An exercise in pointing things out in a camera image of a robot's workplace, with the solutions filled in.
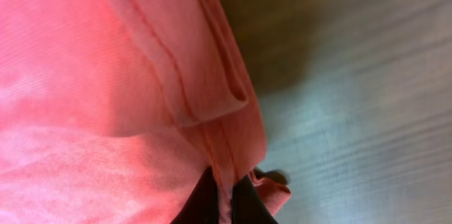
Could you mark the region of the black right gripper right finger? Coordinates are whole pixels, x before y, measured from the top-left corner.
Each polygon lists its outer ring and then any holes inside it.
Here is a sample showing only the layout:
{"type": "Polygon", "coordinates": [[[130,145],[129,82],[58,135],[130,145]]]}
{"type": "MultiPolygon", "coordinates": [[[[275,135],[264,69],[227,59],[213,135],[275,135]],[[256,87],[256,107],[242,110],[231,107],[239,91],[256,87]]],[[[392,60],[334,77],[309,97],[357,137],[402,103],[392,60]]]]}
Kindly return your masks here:
{"type": "Polygon", "coordinates": [[[232,192],[232,224],[278,224],[268,212],[248,176],[232,192]]]}

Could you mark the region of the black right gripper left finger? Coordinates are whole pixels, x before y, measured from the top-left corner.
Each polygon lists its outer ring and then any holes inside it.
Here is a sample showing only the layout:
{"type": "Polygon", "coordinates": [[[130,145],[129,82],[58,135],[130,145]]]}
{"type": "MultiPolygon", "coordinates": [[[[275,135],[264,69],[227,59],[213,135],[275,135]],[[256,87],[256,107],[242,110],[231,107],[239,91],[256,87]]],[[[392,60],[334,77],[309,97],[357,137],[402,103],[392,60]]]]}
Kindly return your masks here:
{"type": "Polygon", "coordinates": [[[218,188],[208,167],[171,224],[218,224],[218,188]]]}

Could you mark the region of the red printed t-shirt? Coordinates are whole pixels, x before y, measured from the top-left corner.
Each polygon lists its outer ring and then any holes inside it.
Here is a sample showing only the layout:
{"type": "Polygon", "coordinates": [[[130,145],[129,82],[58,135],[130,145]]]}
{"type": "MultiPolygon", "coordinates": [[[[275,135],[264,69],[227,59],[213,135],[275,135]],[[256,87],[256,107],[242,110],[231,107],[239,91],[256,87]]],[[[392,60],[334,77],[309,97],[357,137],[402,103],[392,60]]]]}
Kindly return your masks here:
{"type": "Polygon", "coordinates": [[[275,217],[265,154],[219,0],[1,0],[2,223],[171,223],[208,167],[275,217]]]}

